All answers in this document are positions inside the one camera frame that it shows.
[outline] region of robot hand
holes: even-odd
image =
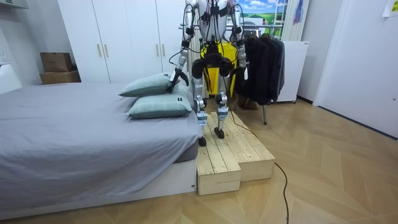
[[[171,92],[173,91],[173,88],[174,88],[175,84],[177,83],[177,80],[178,80],[179,77],[181,77],[181,78],[185,81],[185,83],[187,84],[187,86],[189,86],[189,80],[188,80],[187,75],[184,74],[184,73],[181,71],[181,69],[175,68],[175,70],[174,70],[174,72],[173,72],[173,74],[172,74],[172,78],[173,78],[173,80],[171,81],[172,84],[171,84],[170,87],[168,87],[168,89],[167,89],[167,91],[168,91],[169,93],[171,93]]]

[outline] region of wooden step platform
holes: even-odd
[[[234,118],[247,128],[235,113]],[[213,112],[203,131],[207,146],[199,147],[197,157],[199,195],[239,190],[240,182],[272,177],[274,156],[250,131],[235,125],[231,112],[224,122],[224,139],[217,137],[215,127]]]

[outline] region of white wall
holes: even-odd
[[[26,9],[0,7],[0,27],[14,57],[12,66],[18,67],[16,73],[22,85],[39,85],[42,83],[39,73],[43,70],[40,54],[18,10]]]
[[[17,74],[17,76],[19,78],[20,72],[19,72],[18,66],[16,66],[14,54],[11,52],[10,46],[8,45],[8,42],[7,42],[7,39],[4,36],[4,33],[0,27],[0,54],[1,53],[5,54],[5,59],[7,60],[7,62],[11,62],[12,69]]]
[[[323,71],[330,40],[335,30],[341,0],[310,1],[302,40],[309,41],[298,95],[313,101]]]
[[[343,0],[314,105],[398,137],[398,17],[382,17],[386,2]]]
[[[27,3],[29,9],[18,11],[18,14],[39,52],[70,53],[75,63],[58,1],[28,0]]]
[[[29,9],[0,7],[0,28],[14,58],[10,61],[24,86],[42,83],[40,52],[68,52],[74,62],[58,1],[27,3]]]

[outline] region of mattress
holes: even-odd
[[[126,84],[28,86],[0,95],[0,209],[134,194],[194,159],[194,112],[132,120]]]

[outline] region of herringbone floor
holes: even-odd
[[[294,224],[398,223],[398,142],[310,104],[237,114],[289,178]],[[10,220],[6,223],[285,223],[285,179],[245,182],[238,192],[195,193]]]

